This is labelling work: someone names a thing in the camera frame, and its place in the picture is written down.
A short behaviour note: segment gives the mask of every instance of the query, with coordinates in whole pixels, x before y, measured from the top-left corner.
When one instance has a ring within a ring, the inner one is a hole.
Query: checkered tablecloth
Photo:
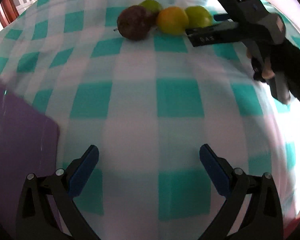
[[[199,161],[209,143],[233,167],[271,172],[289,222],[300,210],[300,103],[252,80],[241,43],[122,38],[119,13],[142,1],[38,0],[0,32],[0,78],[60,126],[57,167],[100,150],[78,208],[105,240],[195,240],[224,202]],[[216,0],[157,1],[224,12]]]

